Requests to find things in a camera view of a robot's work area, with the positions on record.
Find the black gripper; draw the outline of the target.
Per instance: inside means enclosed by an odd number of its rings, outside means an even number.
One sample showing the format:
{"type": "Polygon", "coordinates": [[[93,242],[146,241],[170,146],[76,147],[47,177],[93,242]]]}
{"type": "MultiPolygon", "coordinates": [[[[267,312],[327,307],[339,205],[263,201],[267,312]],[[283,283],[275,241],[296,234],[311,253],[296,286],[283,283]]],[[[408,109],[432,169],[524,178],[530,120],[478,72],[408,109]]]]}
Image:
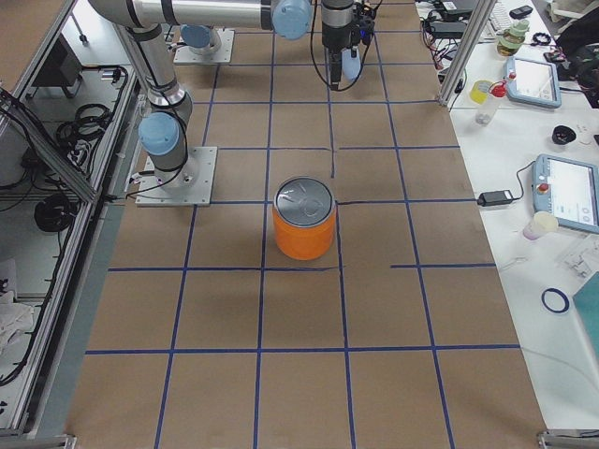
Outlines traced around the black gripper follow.
{"type": "Polygon", "coordinates": [[[322,44],[329,51],[352,47],[354,2],[323,0],[321,2],[322,44]]]}

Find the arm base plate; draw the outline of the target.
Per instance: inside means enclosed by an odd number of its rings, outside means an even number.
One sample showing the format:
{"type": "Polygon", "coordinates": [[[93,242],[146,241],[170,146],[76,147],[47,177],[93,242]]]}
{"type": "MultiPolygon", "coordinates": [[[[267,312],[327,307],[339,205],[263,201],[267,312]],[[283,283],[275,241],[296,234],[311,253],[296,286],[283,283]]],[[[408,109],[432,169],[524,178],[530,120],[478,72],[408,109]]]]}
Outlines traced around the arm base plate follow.
{"type": "Polygon", "coordinates": [[[182,25],[172,45],[175,65],[219,65],[231,61],[235,31],[206,25],[182,25]]]}
{"type": "Polygon", "coordinates": [[[145,170],[149,176],[140,180],[141,194],[136,195],[138,207],[183,207],[209,206],[211,204],[213,178],[217,160],[216,147],[192,147],[182,171],[165,186],[161,181],[168,181],[172,175],[155,171],[149,156],[145,160],[145,170]]]}

